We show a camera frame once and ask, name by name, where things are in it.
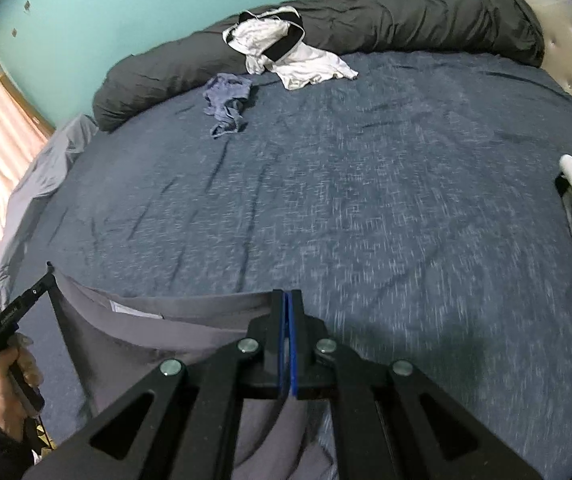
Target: clothing tag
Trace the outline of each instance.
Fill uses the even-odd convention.
[[[119,312],[120,314],[130,314],[130,316],[152,317],[153,319],[163,319],[163,316],[160,316],[159,314],[149,314],[148,312],[141,312],[140,310],[135,310],[134,308],[130,308],[129,306],[118,304],[116,301],[112,300],[110,300],[110,307],[112,309],[112,312]]]

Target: black sleeve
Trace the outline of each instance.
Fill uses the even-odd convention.
[[[23,442],[12,439],[0,428],[0,479],[20,480],[34,464],[32,450],[24,437]]]

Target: triangular cutout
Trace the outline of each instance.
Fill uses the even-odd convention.
[[[426,413],[445,460],[455,460],[477,449],[479,443],[475,436],[429,394],[421,394],[419,402]]]
[[[128,454],[154,398],[155,396],[149,392],[138,397],[111,420],[106,427],[93,436],[90,445],[117,460],[123,460]]]

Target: blue crumpled cloth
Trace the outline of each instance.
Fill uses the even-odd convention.
[[[212,115],[217,124],[210,130],[213,139],[234,134],[248,123],[242,117],[243,107],[253,82],[234,74],[219,73],[206,83],[204,97],[208,107],[204,112]]]

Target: gray pillow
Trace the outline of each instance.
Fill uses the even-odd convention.
[[[458,50],[489,52],[540,66],[544,54],[540,24],[524,0],[294,0],[251,12],[282,5],[300,12],[306,44],[338,55]],[[231,16],[187,38],[119,61],[92,102],[99,127],[111,132],[219,72],[245,73],[242,54],[221,37],[236,22],[237,17]]]

